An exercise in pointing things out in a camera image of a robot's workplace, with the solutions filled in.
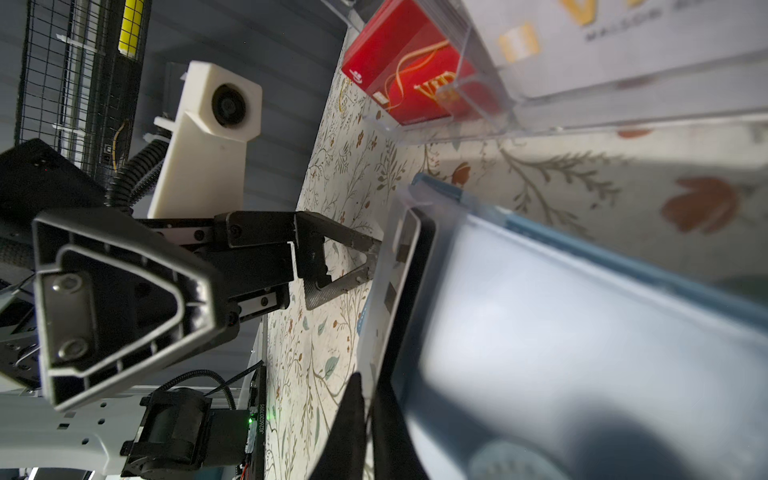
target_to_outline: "gold ribbon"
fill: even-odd
[[[394,78],[397,80],[397,86],[400,89],[400,103],[397,105],[390,105],[387,108],[385,108],[386,111],[391,111],[395,107],[399,107],[405,100],[406,100],[406,90],[402,86],[402,79],[400,78],[400,75],[409,73],[411,71],[419,70],[424,65],[427,65],[432,59],[435,57],[435,54],[437,51],[441,48],[449,46],[451,43],[448,40],[439,41],[438,43],[435,43],[433,45],[429,45],[424,48],[420,48],[419,50],[412,51],[411,53],[403,56],[400,58],[400,61],[397,63],[397,68],[395,68],[395,73],[391,74],[386,81],[384,82],[384,95],[386,96],[387,103],[391,103],[389,100],[389,85],[392,79]],[[406,61],[417,58],[421,55],[430,54],[427,58],[424,59],[420,64],[418,65],[412,65],[408,68],[406,68],[403,71],[400,71],[400,67],[402,67],[402,64]]]

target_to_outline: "red box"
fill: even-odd
[[[344,54],[342,71],[402,125],[471,108],[454,91],[458,52],[413,0],[387,0]],[[471,74],[470,65],[462,74]]]

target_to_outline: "yellow label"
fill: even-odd
[[[627,7],[637,7],[644,2],[645,0],[627,0]],[[598,0],[560,0],[560,3],[582,27],[594,23],[598,16]]]
[[[118,51],[129,58],[136,58],[143,10],[144,0],[125,0]]]
[[[373,92],[373,97],[382,105],[386,105],[389,103],[389,99],[384,96],[384,94],[380,91]]]
[[[541,52],[536,29],[528,22],[501,35],[498,38],[498,44],[509,63],[515,63]]]

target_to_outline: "floral pattern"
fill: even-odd
[[[381,238],[388,206],[418,172],[490,204],[704,282],[767,275],[763,126],[624,131],[399,146],[383,113],[336,70],[298,203]],[[362,262],[326,243],[333,278]],[[301,280],[267,319],[266,478],[306,478],[349,375],[370,285],[307,311]],[[366,462],[372,478],[372,459]]]

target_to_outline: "metal frame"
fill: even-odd
[[[296,273],[304,280],[308,310],[337,298],[373,279],[381,242],[314,212],[231,212],[216,217],[214,227],[233,248],[277,242],[296,244]],[[330,238],[366,255],[351,272],[331,280],[323,244]]]
[[[103,187],[131,146],[151,0],[137,4],[28,3],[15,144],[39,137]]]
[[[123,442],[136,436],[140,396],[103,399],[67,412],[42,397],[0,395],[0,467],[59,467],[119,475]]]
[[[209,263],[168,243],[117,210],[48,211],[35,219],[33,231],[38,271],[36,310],[38,316],[45,319],[38,323],[40,375],[43,393],[59,411],[137,383],[143,375],[205,346],[230,323],[224,312],[226,300],[221,291],[220,274]],[[93,296],[99,294],[97,282],[84,285],[83,291],[91,298],[80,296],[79,300],[72,297],[79,295],[77,289],[68,292],[66,289],[56,290],[55,283],[49,286],[49,277],[61,279],[71,268],[67,265],[68,252],[91,259],[86,265],[111,268],[113,272],[127,271],[172,293],[176,314],[144,334],[136,330],[136,326],[124,325],[130,330],[123,334],[135,332],[135,338],[129,336],[116,351],[100,351],[97,335],[114,336],[115,322],[121,314],[113,311],[108,319],[100,319],[94,308],[102,305],[106,310],[101,312],[108,312],[130,300],[118,298],[117,306],[113,306],[109,297],[120,293],[102,291],[99,301],[95,301]],[[85,270],[86,266],[80,268],[83,277],[93,273]],[[55,306],[51,302],[53,299],[58,299],[59,308],[52,308]],[[73,314],[77,305],[83,306],[78,310],[81,315]],[[75,338],[71,331],[78,324],[83,336]],[[93,354],[72,358],[62,355],[67,342],[75,339],[80,339]]]
[[[26,284],[0,289],[0,373],[19,388],[40,387],[35,299],[22,290]]]

